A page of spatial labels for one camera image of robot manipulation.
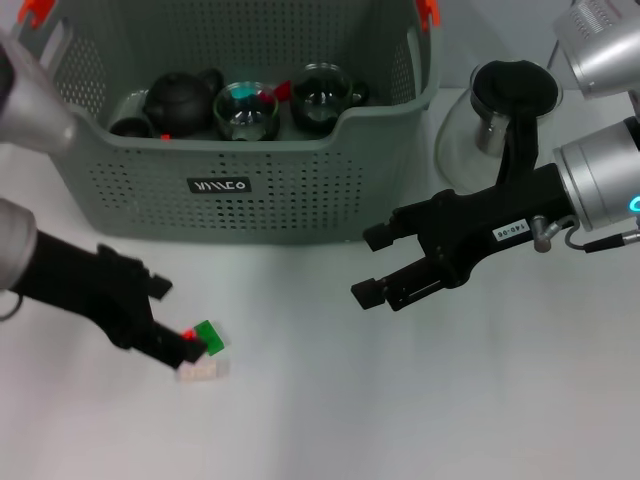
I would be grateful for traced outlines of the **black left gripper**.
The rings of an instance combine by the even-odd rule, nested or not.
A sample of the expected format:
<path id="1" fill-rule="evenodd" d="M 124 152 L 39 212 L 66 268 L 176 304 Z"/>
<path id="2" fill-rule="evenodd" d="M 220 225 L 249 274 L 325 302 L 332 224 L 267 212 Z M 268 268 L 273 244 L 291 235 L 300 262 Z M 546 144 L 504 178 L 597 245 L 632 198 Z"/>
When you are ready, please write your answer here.
<path id="1" fill-rule="evenodd" d="M 91 253 L 40 231 L 33 256 L 10 291 L 87 318 L 114 345 L 177 370 L 184 362 L 195 364 L 208 347 L 154 322 L 149 298 L 162 300 L 172 287 L 142 261 L 107 246 Z"/>

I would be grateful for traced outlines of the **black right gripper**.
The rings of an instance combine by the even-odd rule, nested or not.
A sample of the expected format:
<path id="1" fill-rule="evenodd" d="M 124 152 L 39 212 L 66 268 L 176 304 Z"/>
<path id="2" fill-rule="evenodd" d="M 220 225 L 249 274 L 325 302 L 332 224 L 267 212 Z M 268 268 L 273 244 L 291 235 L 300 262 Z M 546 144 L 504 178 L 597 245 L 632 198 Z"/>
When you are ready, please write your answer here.
<path id="1" fill-rule="evenodd" d="M 534 217 L 552 222 L 572 213 L 554 164 L 471 195 L 441 191 L 422 206 L 394 210 L 387 223 L 363 232 L 372 251 L 415 237 L 425 258 L 380 279 L 354 284 L 350 291 L 364 310 L 387 303 L 399 311 L 444 288 L 465 284 L 485 258 L 531 241 Z"/>

